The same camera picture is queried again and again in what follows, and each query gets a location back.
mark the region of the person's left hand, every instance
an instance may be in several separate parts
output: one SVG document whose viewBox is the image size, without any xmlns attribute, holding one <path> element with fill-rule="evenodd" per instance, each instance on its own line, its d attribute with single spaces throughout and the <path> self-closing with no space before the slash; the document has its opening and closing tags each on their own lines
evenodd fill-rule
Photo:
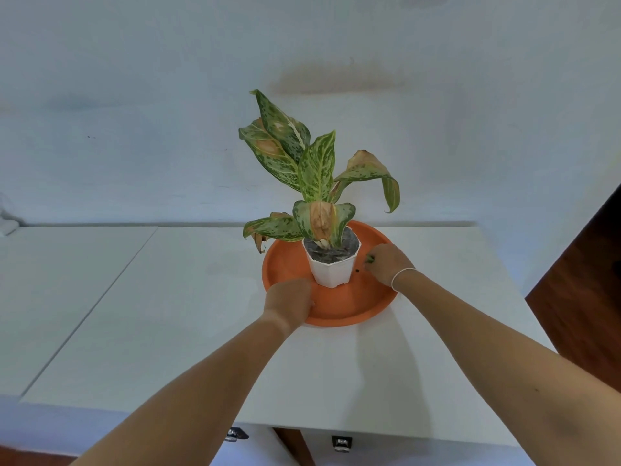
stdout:
<svg viewBox="0 0 621 466">
<path fill-rule="evenodd" d="M 304 323 L 313 306 L 310 282 L 300 278 L 271 286 L 265 296 L 261 318 L 275 321 L 285 336 L 291 335 Z"/>
</svg>

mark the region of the white table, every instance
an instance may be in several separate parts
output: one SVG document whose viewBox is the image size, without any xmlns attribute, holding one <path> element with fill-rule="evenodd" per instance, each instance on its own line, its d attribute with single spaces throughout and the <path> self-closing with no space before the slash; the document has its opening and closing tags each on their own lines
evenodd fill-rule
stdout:
<svg viewBox="0 0 621 466">
<path fill-rule="evenodd" d="M 22 227 L 0 237 L 0 394 L 21 396 L 155 227 Z"/>
<path fill-rule="evenodd" d="M 446 289 L 552 348 L 478 228 L 380 231 Z M 261 313 L 262 261 L 239 228 L 158 229 L 24 401 L 133 411 Z M 296 331 L 237 421 L 517 445 L 402 296 L 357 326 Z"/>
</svg>

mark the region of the drooping leaf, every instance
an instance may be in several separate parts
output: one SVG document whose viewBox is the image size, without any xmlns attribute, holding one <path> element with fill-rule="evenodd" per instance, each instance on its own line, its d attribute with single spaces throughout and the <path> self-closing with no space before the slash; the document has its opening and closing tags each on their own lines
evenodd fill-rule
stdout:
<svg viewBox="0 0 621 466">
<path fill-rule="evenodd" d="M 298 163 L 302 152 L 311 142 L 309 130 L 301 122 L 283 113 L 259 90 L 252 90 L 250 93 L 256 96 L 261 119 L 263 119 L 263 125 L 267 132 L 278 140 L 284 151 Z"/>
<path fill-rule="evenodd" d="M 358 150 L 347 161 L 347 170 L 338 175 L 334 181 L 367 181 L 376 178 L 382 179 L 384 197 L 389 208 L 388 212 L 394 211 L 399 206 L 400 201 L 399 183 L 372 153 L 366 150 Z"/>
<path fill-rule="evenodd" d="M 300 191 L 298 165 L 284 152 L 280 142 L 265 130 L 260 118 L 246 127 L 240 127 L 239 138 L 248 144 L 264 169 L 287 186 Z"/>
<path fill-rule="evenodd" d="M 354 214 L 356 207 L 350 203 L 335 205 L 326 201 L 296 201 L 293 205 L 293 216 L 302 235 L 322 248 L 342 246 L 343 231 Z"/>
<path fill-rule="evenodd" d="M 336 131 L 320 135 L 309 145 L 298 164 L 300 190 L 307 203 L 326 201 L 332 188 Z"/>
<path fill-rule="evenodd" d="M 295 219 L 286 212 L 272 212 L 269 217 L 247 222 L 243 234 L 245 239 L 252 235 L 259 253 L 264 252 L 262 243 L 268 239 L 285 242 L 297 242 L 303 239 Z"/>
<path fill-rule="evenodd" d="M 352 184 L 351 181 L 337 181 L 334 183 L 332 190 L 328 194 L 328 201 L 331 203 L 336 203 L 341 198 L 341 193 L 343 190 Z"/>
</svg>

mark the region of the person's right arm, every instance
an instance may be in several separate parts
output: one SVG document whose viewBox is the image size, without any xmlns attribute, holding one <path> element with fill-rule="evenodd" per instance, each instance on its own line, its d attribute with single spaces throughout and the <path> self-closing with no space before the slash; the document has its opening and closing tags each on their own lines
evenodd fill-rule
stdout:
<svg viewBox="0 0 621 466">
<path fill-rule="evenodd" d="M 394 245 L 365 268 L 390 285 L 413 265 Z M 474 388 L 537 466 L 621 464 L 621 394 L 531 338 L 406 270 L 394 289 L 435 329 Z"/>
</svg>

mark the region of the forearm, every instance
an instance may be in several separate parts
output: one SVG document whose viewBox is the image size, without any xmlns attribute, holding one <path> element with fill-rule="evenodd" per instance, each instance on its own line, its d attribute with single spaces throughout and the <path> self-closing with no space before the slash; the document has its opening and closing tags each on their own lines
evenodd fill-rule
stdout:
<svg viewBox="0 0 621 466">
<path fill-rule="evenodd" d="M 205 465 L 286 339 L 261 318 L 153 395 L 76 465 Z"/>
<path fill-rule="evenodd" d="M 538 465 L 612 464 L 620 396 L 582 369 L 416 271 L 396 287 L 442 338 L 479 394 Z"/>
</svg>

